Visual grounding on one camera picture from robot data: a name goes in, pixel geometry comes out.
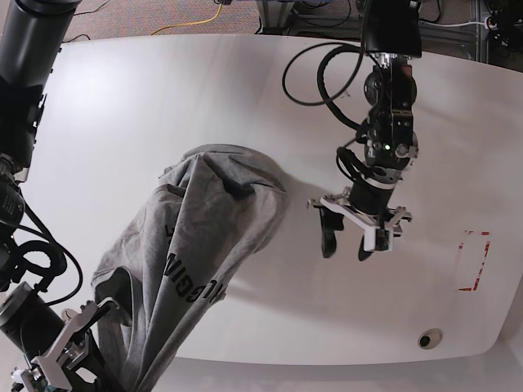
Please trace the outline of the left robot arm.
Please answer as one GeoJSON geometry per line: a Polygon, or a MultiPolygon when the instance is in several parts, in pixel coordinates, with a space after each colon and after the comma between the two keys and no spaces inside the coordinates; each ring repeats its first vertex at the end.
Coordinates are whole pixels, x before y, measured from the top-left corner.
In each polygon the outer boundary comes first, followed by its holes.
{"type": "Polygon", "coordinates": [[[419,154],[412,111],[417,86],[409,60],[421,56],[422,44],[414,2],[359,1],[357,7],[363,53],[373,62],[364,82],[370,110],[362,123],[351,125],[364,157],[358,158],[349,145],[337,148],[337,168],[351,185],[309,204],[320,212],[323,257],[336,252],[336,233],[348,219],[363,231],[358,259],[365,261],[375,252],[391,251],[403,233],[402,222],[412,220],[405,207],[388,203],[419,154]]]}

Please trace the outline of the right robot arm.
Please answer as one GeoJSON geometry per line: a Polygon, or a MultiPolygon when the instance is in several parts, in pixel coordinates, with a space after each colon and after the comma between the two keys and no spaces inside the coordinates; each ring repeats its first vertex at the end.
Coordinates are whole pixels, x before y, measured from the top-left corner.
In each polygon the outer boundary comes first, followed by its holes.
{"type": "Polygon", "coordinates": [[[32,161],[44,87],[74,17],[75,1],[13,1],[1,39],[1,330],[26,366],[14,391],[118,391],[92,335],[113,304],[88,302],[57,314],[42,294],[73,255],[29,207],[20,186],[32,161]]]}

